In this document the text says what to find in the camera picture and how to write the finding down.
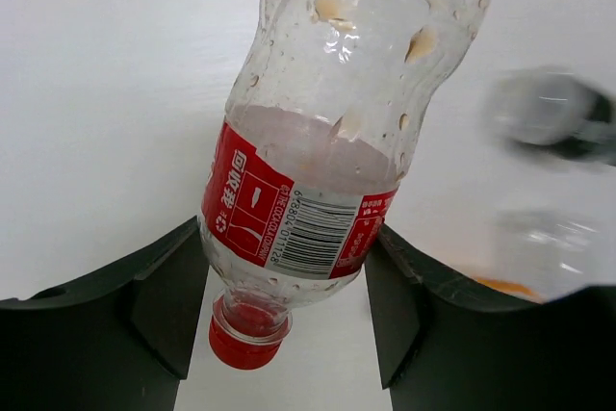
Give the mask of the clear bottle red label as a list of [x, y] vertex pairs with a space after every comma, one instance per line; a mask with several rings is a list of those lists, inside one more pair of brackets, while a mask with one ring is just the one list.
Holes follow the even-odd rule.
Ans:
[[199, 214], [221, 362], [265, 366], [295, 308], [360, 273], [490, 1], [260, 0]]

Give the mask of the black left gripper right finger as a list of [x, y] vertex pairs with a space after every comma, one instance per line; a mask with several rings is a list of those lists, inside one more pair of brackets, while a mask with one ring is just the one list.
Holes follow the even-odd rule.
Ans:
[[477, 283], [389, 227], [365, 272], [396, 411], [614, 408], [613, 287], [536, 304]]

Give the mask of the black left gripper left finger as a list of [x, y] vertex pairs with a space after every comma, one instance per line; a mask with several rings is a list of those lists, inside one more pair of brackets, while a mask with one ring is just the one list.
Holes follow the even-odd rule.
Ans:
[[208, 270], [191, 218], [99, 270], [3, 300], [2, 409], [173, 409]]

